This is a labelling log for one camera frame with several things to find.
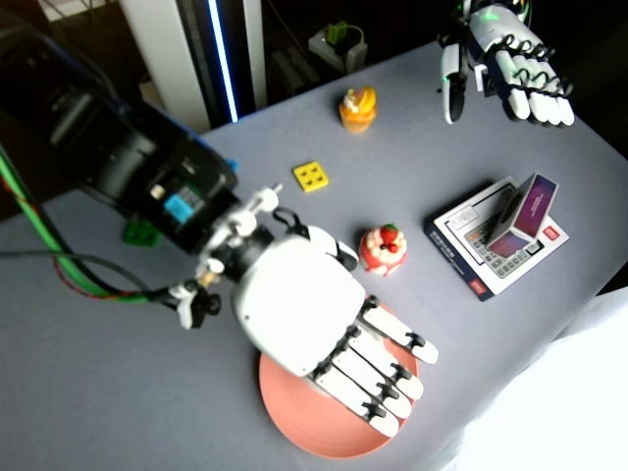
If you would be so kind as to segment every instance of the white robotic hand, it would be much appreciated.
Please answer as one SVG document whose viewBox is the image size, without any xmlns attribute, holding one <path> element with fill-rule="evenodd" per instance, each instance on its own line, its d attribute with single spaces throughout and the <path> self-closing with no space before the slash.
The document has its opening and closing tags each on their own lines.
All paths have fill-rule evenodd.
<svg viewBox="0 0 628 471">
<path fill-rule="evenodd" d="M 288 223 L 282 211 L 276 219 Z M 438 351 L 366 296 L 346 269 L 357 264 L 346 245 L 297 218 L 288 226 L 235 287 L 235 314 L 261 351 L 393 437 L 423 386 L 381 338 L 426 363 L 435 363 Z"/>
<path fill-rule="evenodd" d="M 513 11 L 523 2 L 501 1 L 474 10 L 475 4 L 463 2 L 461 20 L 470 32 L 468 42 L 445 45 L 441 65 L 445 119 L 451 124 L 462 113 L 466 61 L 471 61 L 478 91 L 490 83 L 511 119 L 573 125 L 575 116 L 567 100 L 571 85 L 548 62 L 553 50 L 522 23 L 526 12 Z"/>
</svg>

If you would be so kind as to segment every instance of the blue light strip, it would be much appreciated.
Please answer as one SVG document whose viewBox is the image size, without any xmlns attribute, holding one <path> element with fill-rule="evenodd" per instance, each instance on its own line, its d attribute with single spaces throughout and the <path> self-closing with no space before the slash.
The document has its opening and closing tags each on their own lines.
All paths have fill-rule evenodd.
<svg viewBox="0 0 628 471">
<path fill-rule="evenodd" d="M 227 53 L 225 52 L 225 42 L 223 41 L 223 30 L 220 28 L 218 5 L 216 4 L 216 0 L 207 0 L 207 4 L 209 5 L 209 15 L 212 19 L 212 28 L 214 29 L 216 46 L 218 47 L 218 59 L 220 60 L 220 68 L 223 72 L 223 81 L 225 82 L 225 91 L 227 92 L 229 111 L 232 114 L 232 123 L 237 123 L 236 101 L 234 100 L 232 78 L 229 74 L 229 65 L 227 64 Z"/>
</svg>

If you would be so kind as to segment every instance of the round plate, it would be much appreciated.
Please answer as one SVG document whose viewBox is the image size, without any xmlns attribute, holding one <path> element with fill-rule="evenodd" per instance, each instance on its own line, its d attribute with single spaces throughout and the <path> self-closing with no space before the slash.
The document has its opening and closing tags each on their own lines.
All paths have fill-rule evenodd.
<svg viewBox="0 0 628 471">
<path fill-rule="evenodd" d="M 418 360 L 385 340 L 386 348 L 415 376 Z M 389 440 L 335 399 L 314 391 L 262 354 L 259 386 L 271 419 L 288 440 L 326 458 L 354 458 L 371 453 Z"/>
</svg>

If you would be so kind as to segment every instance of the robotic arm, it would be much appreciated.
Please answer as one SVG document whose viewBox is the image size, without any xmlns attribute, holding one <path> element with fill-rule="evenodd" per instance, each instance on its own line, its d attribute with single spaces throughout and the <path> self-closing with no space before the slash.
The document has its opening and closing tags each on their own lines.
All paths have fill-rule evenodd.
<svg viewBox="0 0 628 471">
<path fill-rule="evenodd" d="M 456 4 L 441 72 L 445 119 L 453 124 L 464 106 L 472 67 L 478 91 L 496 93 L 506 115 L 546 126 L 571 126 L 571 84 L 549 63 L 553 49 L 525 25 L 531 0 L 463 0 Z"/>
<path fill-rule="evenodd" d="M 382 338 L 427 363 L 438 351 L 367 296 L 349 272 L 355 252 L 279 208 L 279 185 L 241 203 L 235 174 L 197 135 L 123 101 L 94 65 L 8 15 L 0 15 L 0 75 L 0 109 L 43 136 L 85 191 L 199 257 L 192 280 L 152 299 L 175 301 L 182 326 L 195 328 L 216 310 L 211 286 L 234 281 L 234 311 L 255 346 L 380 433 L 396 434 L 423 386 Z M 275 238 L 258 224 L 260 212 L 273 212 L 288 234 Z"/>
</svg>

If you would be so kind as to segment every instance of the green light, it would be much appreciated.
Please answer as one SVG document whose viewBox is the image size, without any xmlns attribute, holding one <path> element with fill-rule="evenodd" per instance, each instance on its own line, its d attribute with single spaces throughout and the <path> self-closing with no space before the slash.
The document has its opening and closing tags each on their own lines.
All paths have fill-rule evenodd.
<svg viewBox="0 0 628 471">
<path fill-rule="evenodd" d="M 499 20 L 499 15 L 496 15 L 493 12 L 487 12 L 484 15 L 482 15 L 482 20 L 484 20 L 485 22 Z"/>
</svg>

